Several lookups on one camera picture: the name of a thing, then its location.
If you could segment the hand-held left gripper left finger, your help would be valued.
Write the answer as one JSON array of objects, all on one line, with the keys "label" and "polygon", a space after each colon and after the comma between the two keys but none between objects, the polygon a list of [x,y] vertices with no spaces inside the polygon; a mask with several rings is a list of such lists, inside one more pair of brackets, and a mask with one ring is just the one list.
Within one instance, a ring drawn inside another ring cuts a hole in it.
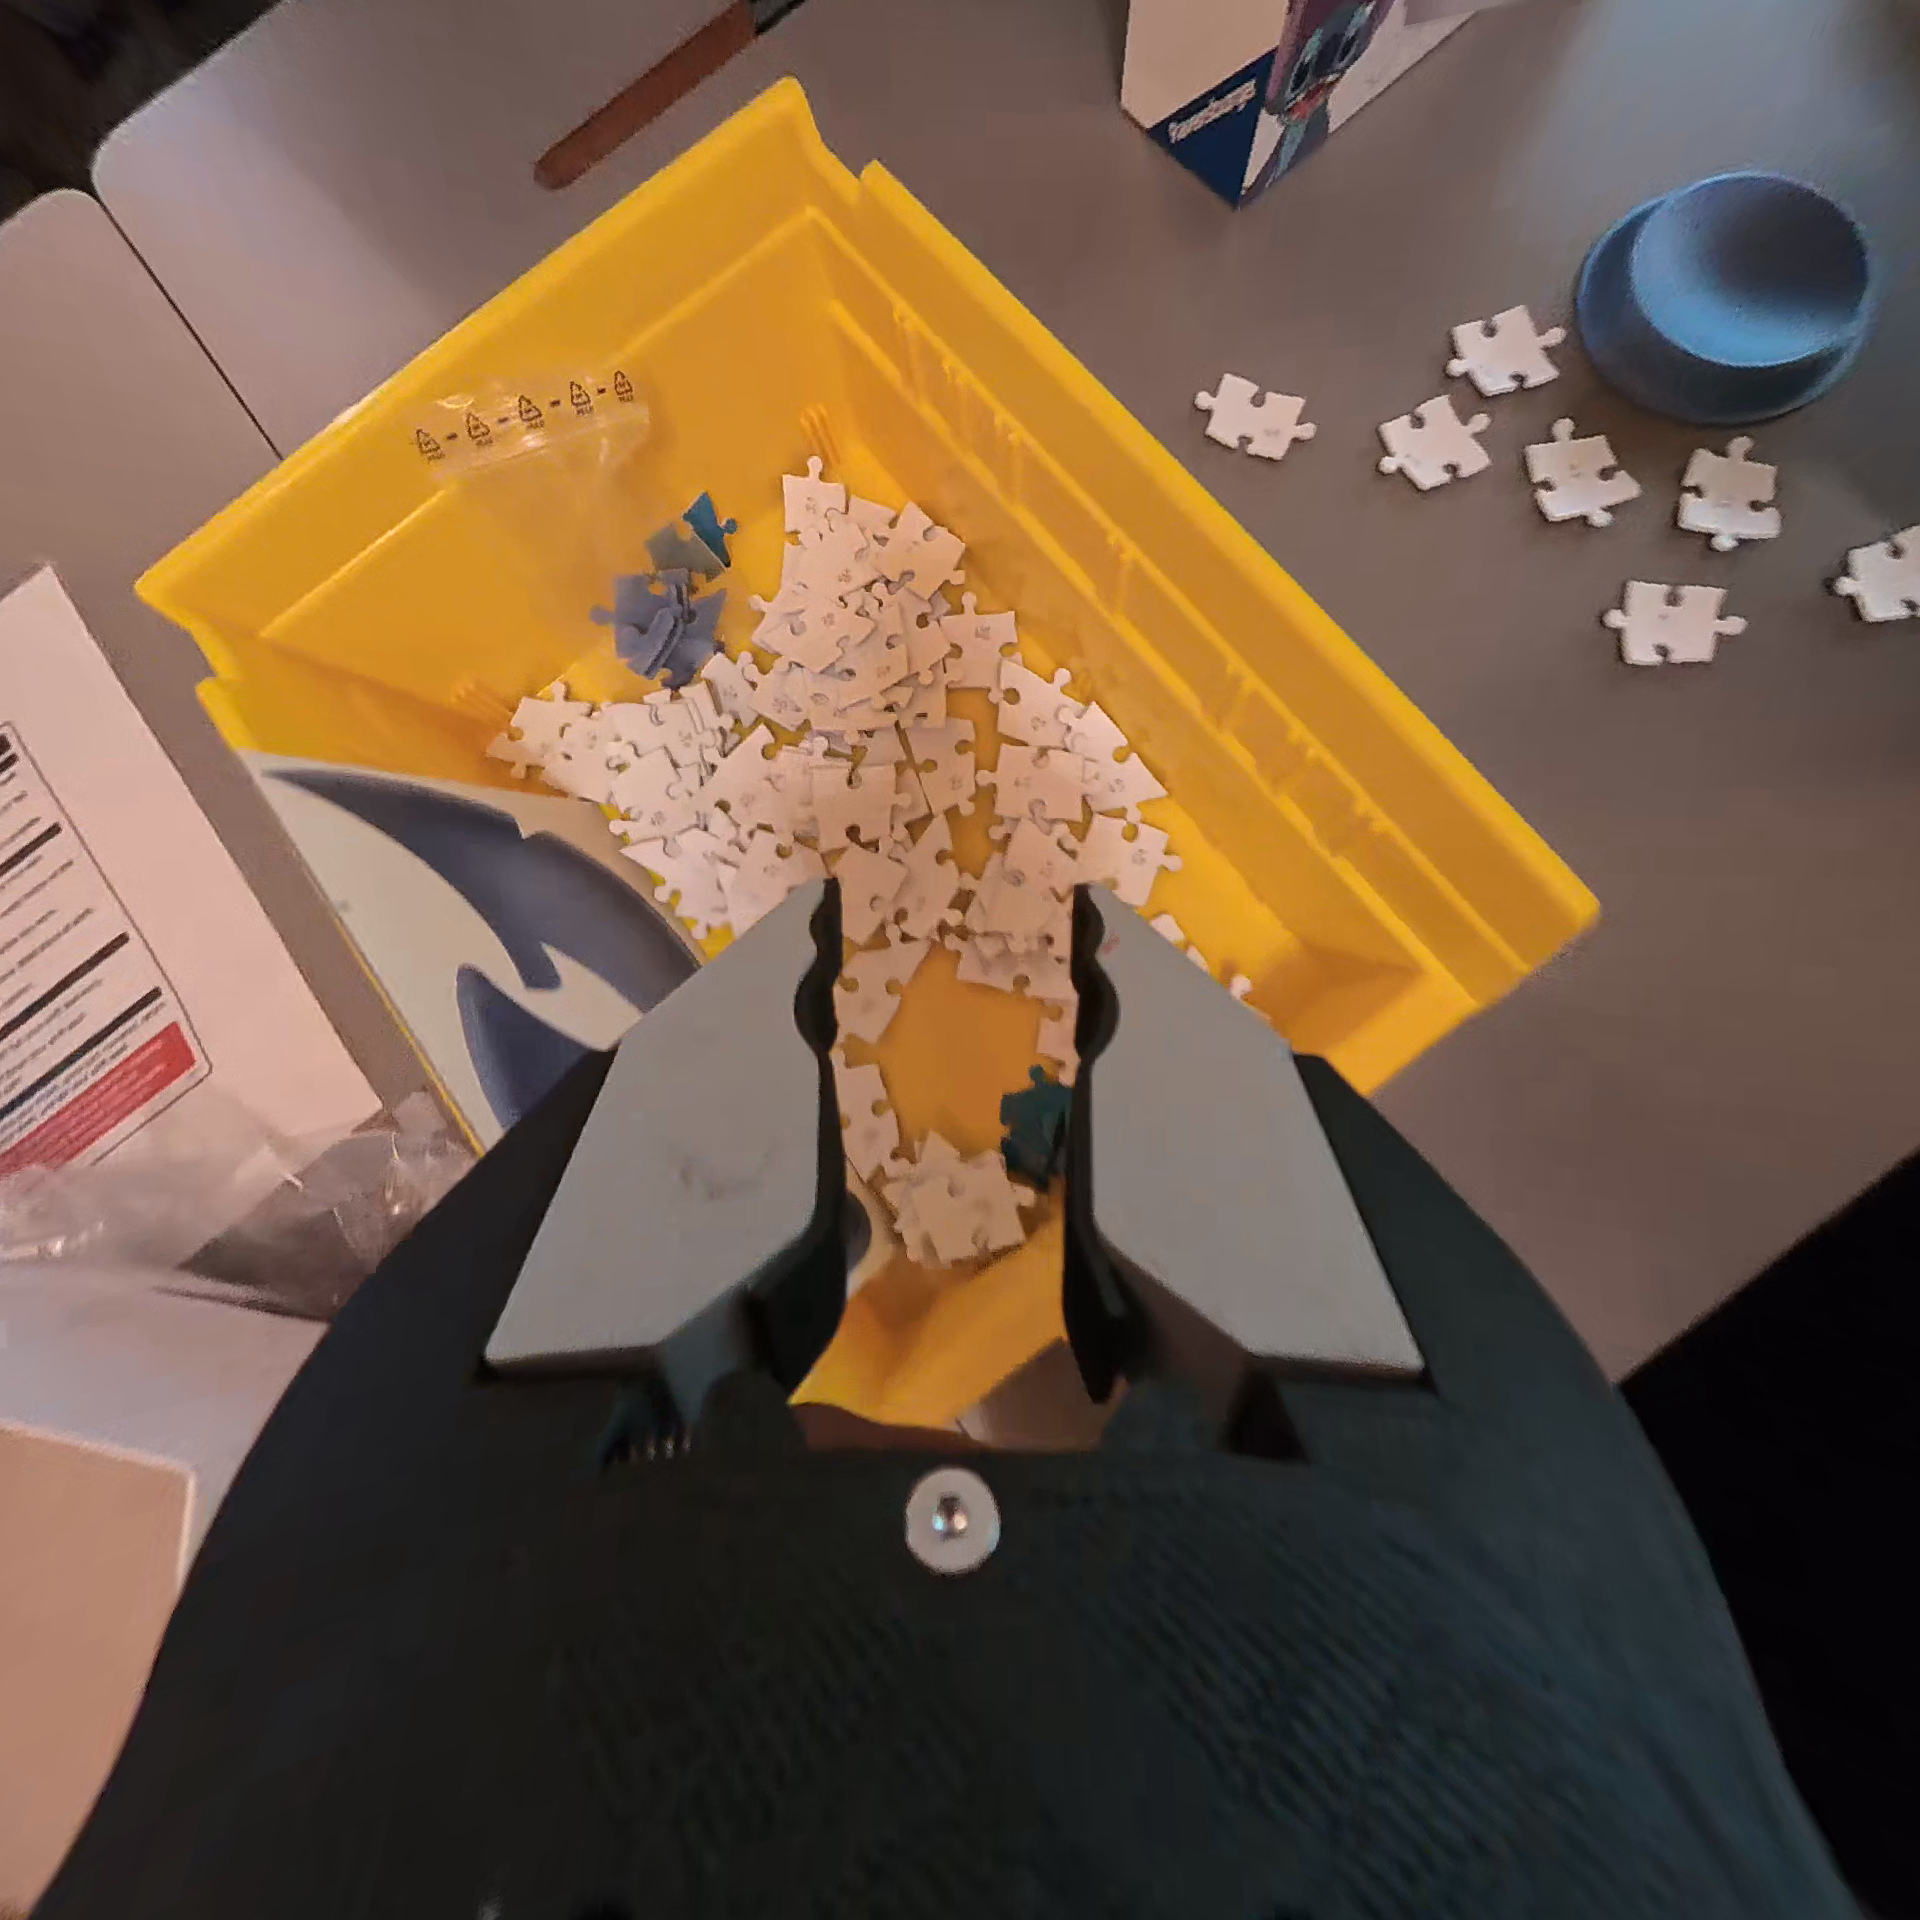
[{"label": "hand-held left gripper left finger", "polygon": [[791,1394],[847,1300],[840,888],[807,879],[615,1046],[484,1349],[495,1374]]}]

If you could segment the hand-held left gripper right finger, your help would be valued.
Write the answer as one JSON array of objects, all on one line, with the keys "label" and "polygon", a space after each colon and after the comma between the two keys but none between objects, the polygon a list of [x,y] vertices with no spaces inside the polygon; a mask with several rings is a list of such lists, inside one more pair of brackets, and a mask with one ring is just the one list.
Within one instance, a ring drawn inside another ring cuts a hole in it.
[{"label": "hand-held left gripper right finger", "polygon": [[1416,1380],[1295,1050],[1104,885],[1071,888],[1063,1325],[1094,1404],[1162,1380]]}]

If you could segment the teal puzzle piece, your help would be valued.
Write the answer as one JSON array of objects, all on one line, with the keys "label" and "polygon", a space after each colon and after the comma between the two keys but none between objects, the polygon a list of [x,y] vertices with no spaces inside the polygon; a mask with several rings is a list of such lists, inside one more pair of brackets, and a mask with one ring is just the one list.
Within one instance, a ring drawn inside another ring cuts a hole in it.
[{"label": "teal puzzle piece", "polygon": [[1031,1064],[1020,1088],[998,1097],[998,1151],[1010,1180],[1044,1191],[1065,1166],[1071,1085]]}]

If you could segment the pile of white puzzle pieces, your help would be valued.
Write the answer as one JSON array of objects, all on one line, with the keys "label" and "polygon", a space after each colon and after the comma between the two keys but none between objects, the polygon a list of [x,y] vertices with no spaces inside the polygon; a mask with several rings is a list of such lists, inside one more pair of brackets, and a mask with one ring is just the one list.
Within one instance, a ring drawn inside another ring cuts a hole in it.
[{"label": "pile of white puzzle pieces", "polygon": [[487,756],[585,800],[660,905],[700,938],[737,936],[802,879],[840,892],[834,1080],[847,1170],[921,1265],[984,1263],[1029,1237],[1042,1191],[1001,1144],[964,1149],[900,1117],[900,1014],[937,1012],[927,975],[1038,1009],[1031,1064],[1074,1079],[1071,888],[1104,885],[1248,1001],[1157,885],[1182,868],[1145,807],[1165,783],[1070,674],[1026,664],[1016,615],[967,590],[967,543],[917,503],[888,508],[813,453],[781,477],[780,575],[751,632],[684,688],[625,701],[551,680]]}]

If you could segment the yellow plastic bin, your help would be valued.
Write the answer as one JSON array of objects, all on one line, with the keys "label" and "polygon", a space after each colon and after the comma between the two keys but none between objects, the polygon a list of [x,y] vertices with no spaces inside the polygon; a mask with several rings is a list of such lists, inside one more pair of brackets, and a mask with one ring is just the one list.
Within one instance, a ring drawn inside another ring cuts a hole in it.
[{"label": "yellow plastic bin", "polygon": [[[441,481],[399,436],[446,392],[554,366],[624,367],[650,436]],[[718,632],[736,652],[776,588],[781,477],[808,454],[967,543],[967,590],[1013,610],[1026,664],[1065,669],[1167,798],[1145,818],[1182,868],[1170,912],[1252,977],[1244,1005],[1295,1050],[1362,1223],[1446,1404],[1593,1359],[1536,1279],[1369,1103],[1465,1014],[1596,916],[1596,897],[1229,513],[878,164],[854,176],[784,80],[481,306],[137,583],[209,674],[247,751],[478,777],[520,697],[648,684],[589,620],[642,543],[709,490],[736,521]],[[952,986],[900,1014],[900,1117],[964,1149],[1038,1009]],[[1065,1338],[1063,1173],[1029,1237],[927,1269],[879,1201],[873,1285],[847,1296],[797,1400],[951,1428]],[[1262,1376],[1204,1407],[1236,1447],[1293,1418],[1306,1454],[1351,1377]]]}]

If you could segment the spread-out white puzzle pieces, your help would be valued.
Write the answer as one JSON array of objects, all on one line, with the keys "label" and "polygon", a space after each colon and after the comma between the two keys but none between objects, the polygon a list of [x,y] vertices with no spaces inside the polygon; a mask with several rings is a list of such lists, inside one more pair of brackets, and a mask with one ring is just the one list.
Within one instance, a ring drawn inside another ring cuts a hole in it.
[{"label": "spread-out white puzzle pieces", "polygon": [[[1536,390],[1556,380],[1552,350],[1562,340],[1561,327],[1536,327],[1516,304],[1452,329],[1446,376],[1466,381],[1482,399]],[[1252,458],[1280,461],[1317,433],[1301,394],[1268,390],[1236,372],[1221,375],[1191,405],[1213,444]],[[1489,422],[1482,412],[1462,415],[1448,392],[1437,392],[1376,426],[1376,469],[1418,490],[1462,481],[1489,469],[1480,441]],[[1622,469],[1610,441],[1580,433],[1567,415],[1553,418],[1545,439],[1526,444],[1520,461],[1546,524],[1606,529],[1620,508],[1641,495],[1641,481]],[[1695,448],[1681,469],[1672,521],[1720,556],[1773,538],[1783,529],[1778,471],[1754,458],[1745,436]],[[1830,591],[1861,622],[1916,620],[1916,529],[1852,549]],[[1615,634],[1620,660],[1633,666],[1709,664],[1724,640],[1744,632],[1744,620],[1725,610],[1725,590],[1700,583],[1630,581],[1620,606],[1604,610],[1599,622]]]}]

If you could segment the puzzle box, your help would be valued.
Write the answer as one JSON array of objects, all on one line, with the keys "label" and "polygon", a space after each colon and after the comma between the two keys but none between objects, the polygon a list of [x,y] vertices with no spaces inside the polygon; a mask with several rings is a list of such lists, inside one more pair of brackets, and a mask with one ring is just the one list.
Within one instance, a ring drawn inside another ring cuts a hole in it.
[{"label": "puzzle box", "polygon": [[1482,2],[1130,2],[1120,108],[1238,207],[1479,10]]}]

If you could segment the printed card with blue shapes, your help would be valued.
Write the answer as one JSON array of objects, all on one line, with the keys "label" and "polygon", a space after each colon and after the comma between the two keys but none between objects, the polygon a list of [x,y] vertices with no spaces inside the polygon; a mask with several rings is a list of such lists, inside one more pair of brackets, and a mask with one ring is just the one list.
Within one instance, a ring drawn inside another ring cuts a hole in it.
[{"label": "printed card with blue shapes", "polygon": [[270,751],[241,762],[478,1149],[702,964],[585,800]]}]

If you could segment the crumpled clear plastic wrap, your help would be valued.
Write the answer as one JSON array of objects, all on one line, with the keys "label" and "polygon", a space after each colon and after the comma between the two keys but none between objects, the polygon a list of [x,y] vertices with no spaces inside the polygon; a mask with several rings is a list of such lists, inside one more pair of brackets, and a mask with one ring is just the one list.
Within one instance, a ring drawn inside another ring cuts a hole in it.
[{"label": "crumpled clear plastic wrap", "polygon": [[4,1174],[4,1279],[60,1271],[325,1324],[476,1166],[431,1095],[286,1133],[216,1097],[177,1142]]}]

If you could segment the small heap of blue pieces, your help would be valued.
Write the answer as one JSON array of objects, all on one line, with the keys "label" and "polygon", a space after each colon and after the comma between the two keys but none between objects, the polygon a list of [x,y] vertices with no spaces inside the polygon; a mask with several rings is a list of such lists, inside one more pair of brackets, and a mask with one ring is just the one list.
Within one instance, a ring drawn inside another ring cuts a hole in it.
[{"label": "small heap of blue pieces", "polygon": [[636,676],[684,688],[718,652],[736,518],[709,490],[660,524],[642,543],[644,565],[613,577],[607,601],[589,610],[615,657]]}]

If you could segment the beige cardboard box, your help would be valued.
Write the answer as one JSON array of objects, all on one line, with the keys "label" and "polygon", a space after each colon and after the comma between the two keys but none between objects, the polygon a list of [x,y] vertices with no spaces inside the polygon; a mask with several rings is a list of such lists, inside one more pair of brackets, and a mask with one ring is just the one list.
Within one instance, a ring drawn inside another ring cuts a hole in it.
[{"label": "beige cardboard box", "polygon": [[4,1914],[37,1904],[77,1836],[209,1518],[325,1335],[180,1282],[4,1265]]}]

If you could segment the clear plastic bag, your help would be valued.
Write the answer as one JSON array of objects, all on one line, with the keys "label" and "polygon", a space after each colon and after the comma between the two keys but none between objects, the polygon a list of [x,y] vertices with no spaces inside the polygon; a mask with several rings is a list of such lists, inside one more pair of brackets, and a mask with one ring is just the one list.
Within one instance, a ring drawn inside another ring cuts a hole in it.
[{"label": "clear plastic bag", "polygon": [[606,366],[534,367],[431,398],[399,429],[441,481],[558,454],[644,444],[653,415],[632,375]]}]

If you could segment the blue round bowl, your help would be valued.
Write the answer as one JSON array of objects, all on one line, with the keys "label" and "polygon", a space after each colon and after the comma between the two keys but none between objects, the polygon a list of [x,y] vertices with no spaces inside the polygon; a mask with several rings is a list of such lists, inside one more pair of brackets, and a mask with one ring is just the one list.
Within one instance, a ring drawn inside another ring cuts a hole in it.
[{"label": "blue round bowl", "polygon": [[1853,366],[1881,288],[1865,230],[1807,182],[1720,173],[1622,214],[1583,256],[1573,321],[1596,375],[1689,424],[1757,424]]}]

